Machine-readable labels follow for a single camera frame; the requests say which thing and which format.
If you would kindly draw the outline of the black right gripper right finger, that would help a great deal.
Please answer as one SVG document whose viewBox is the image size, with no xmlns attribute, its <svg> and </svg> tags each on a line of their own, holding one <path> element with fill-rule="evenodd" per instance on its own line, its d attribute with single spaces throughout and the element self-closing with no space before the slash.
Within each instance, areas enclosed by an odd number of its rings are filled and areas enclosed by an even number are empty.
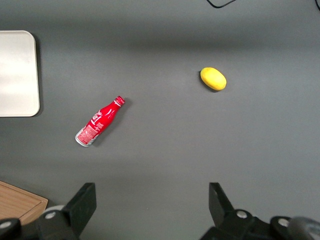
<svg viewBox="0 0 320 240">
<path fill-rule="evenodd" d="M 268 223 L 244 209 L 235 209 L 217 182 L 209 184 L 208 207 L 214 222 L 202 240 L 271 240 Z"/>
</svg>

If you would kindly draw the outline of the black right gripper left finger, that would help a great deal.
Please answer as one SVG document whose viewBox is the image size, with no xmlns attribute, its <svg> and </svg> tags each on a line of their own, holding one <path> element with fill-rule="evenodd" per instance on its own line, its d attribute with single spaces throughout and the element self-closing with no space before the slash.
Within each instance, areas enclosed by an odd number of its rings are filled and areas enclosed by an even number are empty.
<svg viewBox="0 0 320 240">
<path fill-rule="evenodd" d="M 96 185 L 85 183 L 67 204 L 46 209 L 36 220 L 38 238 L 78 240 L 96 207 Z"/>
</svg>

